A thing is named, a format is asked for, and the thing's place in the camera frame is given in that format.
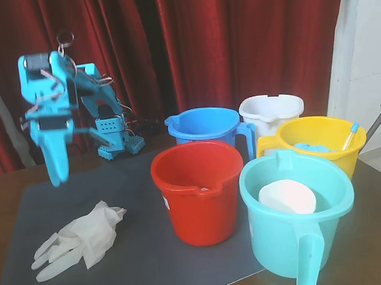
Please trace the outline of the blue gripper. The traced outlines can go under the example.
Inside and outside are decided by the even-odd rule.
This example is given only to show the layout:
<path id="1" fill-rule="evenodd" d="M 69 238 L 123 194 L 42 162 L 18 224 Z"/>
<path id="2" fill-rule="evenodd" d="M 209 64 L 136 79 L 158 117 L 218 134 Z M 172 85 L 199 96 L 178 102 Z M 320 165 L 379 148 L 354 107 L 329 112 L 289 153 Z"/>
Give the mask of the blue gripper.
<path id="1" fill-rule="evenodd" d="M 49 178 L 54 187 L 59 187 L 68 180 L 69 158 L 66 140 L 74 135 L 87 134 L 101 145 L 111 147 L 111 141 L 94 128 L 76 128 L 71 110 L 44 107 L 26 112 L 26 122 L 30 123 L 30 135 L 33 141 L 39 141 Z M 59 131 L 61 135 L 43 136 Z"/>

